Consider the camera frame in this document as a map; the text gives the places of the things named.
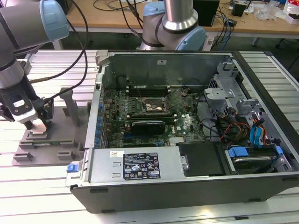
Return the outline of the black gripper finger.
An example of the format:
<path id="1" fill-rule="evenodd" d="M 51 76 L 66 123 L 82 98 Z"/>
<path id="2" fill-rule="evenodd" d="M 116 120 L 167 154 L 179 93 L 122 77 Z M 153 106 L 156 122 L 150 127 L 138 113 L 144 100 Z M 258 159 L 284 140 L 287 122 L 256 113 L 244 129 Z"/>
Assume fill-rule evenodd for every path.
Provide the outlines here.
<path id="1" fill-rule="evenodd" d="M 53 108 L 40 108 L 38 109 L 38 118 L 43 122 L 46 128 L 51 125 L 53 118 Z"/>
<path id="2" fill-rule="evenodd" d="M 10 110 L 7 107 L 5 107 L 2 103 L 0 104 L 0 115 L 7 121 L 15 122 L 15 119 L 13 118 Z M 27 130 L 30 130 L 32 128 L 32 125 L 33 124 L 31 121 L 27 121 L 24 123 L 24 126 Z"/>

